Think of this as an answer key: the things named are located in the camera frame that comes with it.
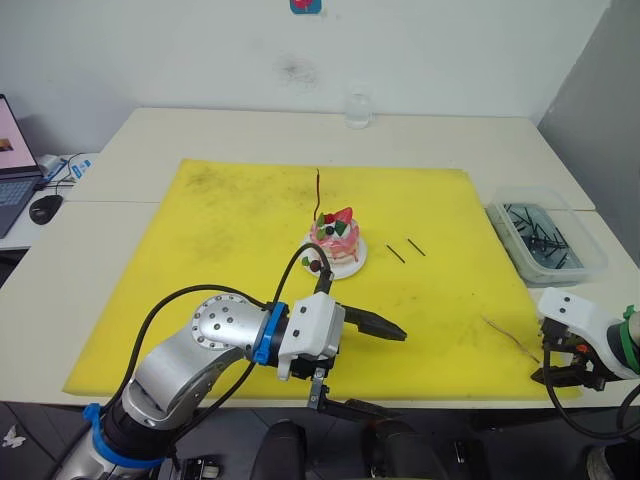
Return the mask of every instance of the yellow mat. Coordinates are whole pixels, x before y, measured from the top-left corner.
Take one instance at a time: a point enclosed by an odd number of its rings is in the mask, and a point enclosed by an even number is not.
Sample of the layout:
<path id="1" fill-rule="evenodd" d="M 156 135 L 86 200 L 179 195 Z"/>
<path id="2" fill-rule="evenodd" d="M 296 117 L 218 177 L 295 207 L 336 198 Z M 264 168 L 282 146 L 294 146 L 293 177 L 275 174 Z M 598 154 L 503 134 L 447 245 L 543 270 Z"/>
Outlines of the yellow mat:
<path id="1" fill-rule="evenodd" d="M 336 281 L 332 295 L 378 312 L 408 333 L 406 342 L 391 342 L 346 325 L 328 379 L 332 397 L 545 397 L 544 388 L 529 379 L 535 362 L 482 318 L 511 332 L 541 358 L 534 305 L 467 174 L 329 167 L 320 172 L 320 211 L 352 206 L 369 247 L 363 269 Z M 315 174 L 311 167 L 184 160 L 64 391 L 111 394 L 145 315 L 174 290 L 218 283 L 269 300 L 312 222 Z M 314 283 L 296 266 L 284 301 L 292 304 L 310 295 Z M 188 323 L 208 296 L 193 293 L 164 309 L 149 329 L 142 355 Z M 245 365 L 229 369 L 214 395 Z M 275 369 L 259 367 L 236 396 L 306 398 L 308 391 L 308 381 L 281 382 Z"/>

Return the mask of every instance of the clear plastic box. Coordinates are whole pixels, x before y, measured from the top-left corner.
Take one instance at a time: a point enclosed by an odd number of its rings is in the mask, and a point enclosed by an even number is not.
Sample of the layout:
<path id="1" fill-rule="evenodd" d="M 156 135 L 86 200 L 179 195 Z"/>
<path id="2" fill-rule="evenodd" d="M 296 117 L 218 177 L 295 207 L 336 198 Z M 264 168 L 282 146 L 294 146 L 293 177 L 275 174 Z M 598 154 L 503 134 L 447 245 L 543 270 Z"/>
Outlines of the clear plastic box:
<path id="1" fill-rule="evenodd" d="M 487 215 L 529 286 L 573 285 L 607 267 L 607 257 L 595 239 L 549 188 L 500 188 Z"/>

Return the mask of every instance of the white wall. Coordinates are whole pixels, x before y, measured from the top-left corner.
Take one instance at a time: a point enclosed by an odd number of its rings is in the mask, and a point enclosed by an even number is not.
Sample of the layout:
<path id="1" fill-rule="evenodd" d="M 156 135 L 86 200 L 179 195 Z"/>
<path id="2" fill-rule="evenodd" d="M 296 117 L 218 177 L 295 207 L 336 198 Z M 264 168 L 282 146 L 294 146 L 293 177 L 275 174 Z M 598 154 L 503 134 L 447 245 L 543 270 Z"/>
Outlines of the white wall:
<path id="1" fill-rule="evenodd" d="M 609 0 L 2 0 L 0 85 L 37 151 L 99 150 L 132 108 L 538 121 Z"/>

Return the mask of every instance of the stain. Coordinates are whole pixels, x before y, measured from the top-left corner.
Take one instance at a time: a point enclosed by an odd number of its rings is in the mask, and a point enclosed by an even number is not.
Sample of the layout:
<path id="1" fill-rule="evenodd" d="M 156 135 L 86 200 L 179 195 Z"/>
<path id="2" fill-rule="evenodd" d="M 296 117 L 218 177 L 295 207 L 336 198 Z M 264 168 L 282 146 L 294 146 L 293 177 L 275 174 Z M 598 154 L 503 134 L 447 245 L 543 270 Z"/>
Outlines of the stain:
<path id="1" fill-rule="evenodd" d="M 320 75 L 315 65 L 294 55 L 281 56 L 276 61 L 274 69 L 284 85 L 301 92 L 315 90 L 320 83 Z"/>

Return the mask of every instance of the cable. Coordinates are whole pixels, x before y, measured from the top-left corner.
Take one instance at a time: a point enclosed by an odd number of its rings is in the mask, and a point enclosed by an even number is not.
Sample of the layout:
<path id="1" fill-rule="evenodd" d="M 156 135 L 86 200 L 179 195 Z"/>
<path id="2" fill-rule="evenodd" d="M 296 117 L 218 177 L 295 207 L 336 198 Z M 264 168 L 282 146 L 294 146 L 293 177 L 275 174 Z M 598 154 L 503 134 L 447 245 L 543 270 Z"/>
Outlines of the cable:
<path id="1" fill-rule="evenodd" d="M 26 433 L 27 436 L 30 437 L 31 440 L 33 440 L 33 443 L 35 443 L 40 448 L 40 450 L 42 450 L 47 455 L 47 457 L 51 459 L 51 461 L 55 462 L 56 461 L 55 455 L 53 455 L 44 445 L 42 445 L 42 443 L 40 443 L 40 440 L 38 440 L 36 436 L 33 433 L 31 433 L 31 431 L 29 431 L 29 429 L 25 426 L 25 424 L 22 422 L 22 420 L 20 419 L 18 414 L 15 412 L 15 410 L 11 407 L 11 405 L 9 405 L 7 402 L 3 402 L 3 403 L 4 403 L 4 406 L 9 409 L 9 411 L 11 412 L 11 415 L 15 417 L 16 422 L 18 422 L 18 425 L 20 425 L 20 428 L 24 430 L 24 433 Z"/>
<path id="2" fill-rule="evenodd" d="M 624 400 L 618 409 L 618 414 L 616 415 L 616 428 L 618 430 L 622 430 L 624 428 L 624 419 L 629 412 L 629 407 L 638 395 L 640 395 L 640 384 L 636 385 L 636 387 L 631 390 L 626 397 L 624 397 Z"/>
<path id="3" fill-rule="evenodd" d="M 208 417 L 213 412 L 218 410 L 224 402 L 229 400 L 229 397 L 231 397 L 231 395 L 236 393 L 236 391 L 242 386 L 242 384 L 247 379 L 247 377 L 249 377 L 249 375 L 251 374 L 255 366 L 256 366 L 255 363 L 253 362 L 249 363 L 247 368 L 245 368 L 244 372 L 242 372 L 242 375 L 240 375 L 240 378 L 236 380 L 236 383 L 234 383 L 231 386 L 231 388 L 229 388 L 229 390 L 224 392 L 224 394 L 222 394 L 222 396 L 218 398 L 214 403 L 212 403 L 209 407 L 207 407 L 207 409 L 204 412 L 202 412 L 200 415 L 198 415 L 193 420 L 191 420 L 191 422 L 189 422 L 189 424 L 187 424 L 185 427 L 180 429 L 180 431 L 176 434 L 174 440 L 171 443 L 175 445 L 178 442 L 178 440 L 184 437 L 187 433 L 189 433 L 195 427 L 200 425 L 206 417 Z"/>
<path id="4" fill-rule="evenodd" d="M 322 260 L 324 267 L 328 270 L 331 270 L 331 265 L 329 264 L 329 259 L 327 258 L 327 254 L 319 245 L 316 245 L 315 243 L 311 243 L 311 242 L 301 245 L 300 248 L 298 248 L 298 250 L 296 250 L 295 253 L 291 256 L 291 260 L 289 260 L 289 263 L 287 264 L 287 267 L 284 269 L 284 273 L 280 278 L 280 283 L 278 283 L 278 288 L 276 288 L 276 293 L 273 296 L 273 300 L 272 300 L 272 304 L 274 306 L 276 303 L 278 303 L 278 300 L 280 299 L 280 294 L 282 294 L 282 289 L 284 288 L 284 284 L 287 281 L 287 278 L 289 277 L 289 273 L 291 272 L 293 265 L 296 263 L 296 260 L 298 260 L 298 257 L 302 252 L 304 252 L 309 248 L 312 248 L 316 252 L 318 252 L 318 255 L 320 255 L 320 259 Z"/>
<path id="5" fill-rule="evenodd" d="M 64 182 L 67 178 L 69 178 L 69 177 L 71 177 L 73 175 L 73 173 L 71 172 L 71 160 L 73 160 L 74 158 L 76 158 L 79 155 L 84 155 L 84 153 L 73 154 L 67 159 L 67 171 L 69 173 L 67 175 L 65 175 L 64 177 L 62 177 L 60 180 L 57 181 L 56 186 L 54 187 L 56 189 L 54 195 L 58 194 L 58 186 L 60 185 L 60 183 Z"/>
<path id="6" fill-rule="evenodd" d="M 304 252 L 308 248 L 312 248 L 312 249 L 316 250 L 316 252 L 318 252 L 318 254 L 320 255 L 320 258 L 322 260 L 324 268 L 326 270 L 331 271 L 331 266 L 329 264 L 329 259 L 327 258 L 326 253 L 324 252 L 324 250 L 322 250 L 321 247 L 319 247 L 315 243 L 306 243 L 306 244 L 302 245 L 292 255 L 291 260 L 289 260 L 289 263 L 287 264 L 287 267 L 285 268 L 284 273 L 282 274 L 280 282 L 278 283 L 278 288 L 276 289 L 276 292 L 275 292 L 275 294 L 273 296 L 273 302 L 271 304 L 272 308 L 275 307 L 275 305 L 278 303 L 278 300 L 280 299 L 280 295 L 281 295 L 282 290 L 284 288 L 284 284 L 285 284 L 285 282 L 286 282 L 286 280 L 287 280 L 287 278 L 289 276 L 289 273 L 291 272 L 291 268 L 293 267 L 294 263 L 296 262 L 296 260 L 300 256 L 300 254 L 302 252 Z M 122 392 L 126 388 L 127 383 L 129 383 L 131 375 L 133 374 L 133 371 L 134 371 L 134 369 L 136 367 L 136 363 L 138 361 L 138 355 L 140 354 L 140 348 L 142 347 L 142 343 L 144 341 L 144 337 L 145 337 L 145 335 L 147 333 L 147 330 L 149 329 L 149 326 L 151 325 L 151 322 L 153 321 L 155 316 L 158 314 L 158 312 L 160 310 L 162 310 L 162 308 L 164 308 L 168 303 L 170 303 L 171 301 L 175 300 L 178 297 L 181 297 L 182 295 L 186 295 L 187 293 L 191 293 L 191 292 L 203 291 L 203 290 L 214 290 L 214 291 L 220 291 L 220 292 L 234 293 L 236 295 L 242 295 L 247 300 L 249 300 L 251 303 L 253 303 L 254 305 L 256 305 L 256 306 L 258 306 L 260 308 L 267 309 L 269 307 L 268 305 L 256 300 L 253 297 L 250 297 L 249 295 L 247 295 L 244 292 L 241 292 L 240 290 L 236 290 L 235 288 L 225 287 L 223 285 L 213 285 L 213 284 L 192 285 L 190 287 L 182 288 L 180 290 L 177 290 L 177 291 L 167 295 L 165 298 L 160 300 L 151 309 L 151 311 L 147 314 L 146 318 L 142 322 L 142 325 L 140 326 L 140 330 L 138 331 L 138 336 L 136 337 L 136 340 L 134 342 L 133 348 L 131 350 L 131 356 L 129 357 L 129 364 L 127 365 L 127 369 L 126 369 L 126 371 L 124 373 L 122 381 L 120 382 L 120 385 L 118 386 L 118 389 L 113 394 L 113 396 L 104 405 L 104 407 L 102 407 L 102 409 L 101 409 L 102 412 L 106 412 L 109 408 L 111 408 L 111 406 L 122 395 Z M 204 412 L 202 412 L 200 415 L 195 417 L 185 427 L 183 427 L 181 430 L 179 430 L 178 433 L 176 434 L 175 438 L 171 442 L 169 450 L 170 451 L 171 450 L 175 451 L 175 444 L 176 444 L 176 442 L 178 440 L 180 440 L 184 435 L 189 433 L 189 431 L 191 431 L 193 428 L 195 428 L 200 423 L 202 423 L 202 421 L 206 417 L 208 417 L 213 412 L 218 410 L 222 406 L 222 404 L 224 402 L 226 402 L 229 399 L 229 397 L 231 397 L 242 386 L 242 384 L 245 382 L 245 380 L 249 377 L 249 375 L 253 371 L 254 367 L 255 367 L 255 363 L 253 363 L 253 362 L 249 363 L 249 365 L 247 366 L 245 371 L 242 373 L 242 375 L 240 375 L 240 378 L 238 378 L 238 380 L 236 380 L 236 382 L 231 386 L 231 388 L 229 388 L 225 393 L 223 393 L 220 396 L 220 398 L 218 398 L 218 400 L 216 400 L 213 404 L 211 404 L 211 406 L 209 406 Z M 57 459 L 56 464 L 51 469 L 48 478 L 53 478 L 53 476 L 56 474 L 56 472 L 58 471 L 58 469 L 60 468 L 60 466 L 64 462 L 65 458 L 69 455 L 69 453 L 71 453 L 71 450 L 73 449 L 73 447 L 75 447 L 75 445 L 80 441 L 80 439 L 83 437 L 83 435 L 86 434 L 89 431 L 90 428 L 91 428 L 91 424 L 87 423 L 78 432 L 78 434 L 72 439 L 72 441 L 69 443 L 69 445 L 67 445 L 67 448 L 65 449 L 63 454 L 60 455 L 60 457 Z"/>
<path id="7" fill-rule="evenodd" d="M 204 291 L 204 290 L 206 291 L 213 290 L 218 292 L 227 292 L 227 293 L 234 293 L 236 295 L 242 295 L 251 303 L 253 303 L 254 305 L 260 308 L 267 307 L 264 303 L 259 302 L 253 297 L 250 297 L 246 293 L 241 292 L 240 290 L 236 290 L 235 288 L 225 287 L 224 285 L 209 285 L 209 284 L 192 285 L 190 287 L 181 288 L 180 290 L 177 290 L 171 293 L 170 295 L 167 295 L 165 298 L 160 300 L 160 302 L 158 302 L 151 309 L 151 311 L 147 314 L 146 318 L 142 322 L 142 325 L 140 326 L 140 330 L 138 331 L 138 336 L 136 337 L 136 341 L 133 345 L 133 349 L 131 350 L 129 364 L 127 365 L 127 370 L 125 371 L 125 374 L 122 378 L 122 382 L 120 383 L 120 386 L 118 387 L 116 392 L 113 394 L 111 399 L 109 399 L 109 401 L 104 405 L 104 407 L 102 407 L 101 410 L 103 412 L 106 412 L 109 408 L 111 408 L 111 406 L 118 400 L 118 398 L 120 398 L 120 395 L 122 394 L 123 390 L 127 386 L 127 383 L 129 383 L 129 379 L 131 378 L 131 375 L 133 374 L 133 370 L 135 369 L 136 363 L 138 361 L 138 355 L 140 354 L 140 348 L 142 347 L 142 342 L 144 341 L 145 334 L 147 333 L 147 330 L 149 329 L 151 322 L 153 321 L 155 316 L 158 314 L 158 312 L 169 302 L 175 300 L 178 297 L 181 297 L 182 295 L 186 295 L 187 293 L 191 293 L 191 292 Z M 64 452 L 62 452 L 62 454 L 55 460 L 55 465 L 51 468 L 47 478 L 50 478 L 50 479 L 54 478 L 55 474 L 62 466 L 62 463 L 64 462 L 64 460 L 67 458 L 67 456 L 71 453 L 73 448 L 78 444 L 78 442 L 90 429 L 91 429 L 91 424 L 87 423 L 86 425 L 83 426 L 83 428 L 80 429 L 80 431 L 78 431 L 78 433 L 73 437 L 71 442 L 69 442 Z"/>
<path id="8" fill-rule="evenodd" d="M 240 290 L 236 290 L 235 288 L 225 287 L 224 285 L 209 285 L 209 284 L 192 285 L 191 287 L 181 288 L 180 290 L 177 290 L 172 294 L 167 295 L 162 300 L 160 300 L 155 307 L 151 309 L 151 311 L 147 314 L 147 317 L 144 319 L 144 322 L 142 322 L 142 325 L 140 326 L 140 330 L 138 331 L 138 336 L 133 345 L 133 349 L 131 350 L 129 365 L 127 365 L 127 370 L 125 371 L 125 374 L 122 378 L 122 382 L 120 382 L 120 386 L 118 387 L 116 392 L 113 394 L 111 399 L 102 408 L 103 411 L 106 412 L 116 402 L 116 400 L 120 398 L 120 395 L 122 394 L 125 387 L 127 386 L 127 383 L 129 383 L 131 375 L 133 374 L 133 371 L 136 368 L 136 362 L 138 361 L 138 355 L 140 354 L 140 348 L 142 347 L 144 336 L 146 335 L 147 330 L 151 325 L 151 322 L 153 321 L 155 316 L 158 314 L 158 312 L 162 310 L 162 308 L 164 308 L 165 305 L 175 300 L 176 298 L 181 297 L 182 295 L 186 295 L 187 293 L 191 293 L 191 292 L 199 292 L 203 290 L 214 290 L 218 292 L 235 293 L 236 295 L 242 295 L 251 303 L 253 303 L 254 305 L 260 308 L 267 308 L 267 306 L 264 303 L 259 302 L 253 297 L 250 297 L 246 293 L 241 292 Z"/>
<path id="9" fill-rule="evenodd" d="M 597 438 L 598 440 L 614 440 L 614 439 L 618 439 L 621 437 L 625 437 L 628 435 L 631 435 L 632 433 L 640 430 L 640 421 L 636 422 L 632 425 L 630 425 L 629 427 L 625 428 L 625 429 L 619 429 L 616 432 L 596 432 L 594 430 L 589 430 L 588 428 L 583 427 L 582 425 L 576 423 L 570 416 L 569 414 L 565 411 L 565 409 L 562 407 L 562 405 L 560 404 L 560 401 L 558 400 L 558 397 L 556 396 L 556 392 L 553 389 L 553 385 L 550 382 L 550 365 L 551 365 L 551 345 L 549 345 L 548 343 L 545 343 L 543 345 L 544 347 L 544 360 L 542 362 L 542 373 L 543 373 L 543 378 L 544 378 L 544 386 L 547 388 L 547 393 L 549 394 L 549 398 L 551 399 L 551 403 L 553 403 L 553 406 L 556 408 L 556 410 L 558 411 L 558 414 L 560 415 L 560 417 L 562 417 L 562 419 L 567 422 L 569 424 L 569 426 L 571 428 L 573 428 L 574 430 L 576 430 L 579 433 L 582 433 L 583 435 L 586 435 L 588 437 L 592 437 L 592 438 Z M 640 390 L 638 392 L 635 392 L 636 389 L 639 389 L 640 386 L 636 387 L 634 390 L 631 391 L 631 393 L 629 395 L 627 395 L 627 397 L 624 399 L 624 401 L 622 402 L 622 405 L 620 405 L 620 410 L 618 411 L 618 414 L 620 415 L 620 411 L 622 411 L 622 418 L 624 419 L 624 414 L 626 413 L 626 410 L 628 409 L 628 406 L 625 408 L 625 404 L 626 402 L 629 403 L 629 405 L 631 404 L 631 402 L 633 402 L 633 400 L 635 399 L 635 397 L 638 395 L 638 393 L 640 393 Z"/>

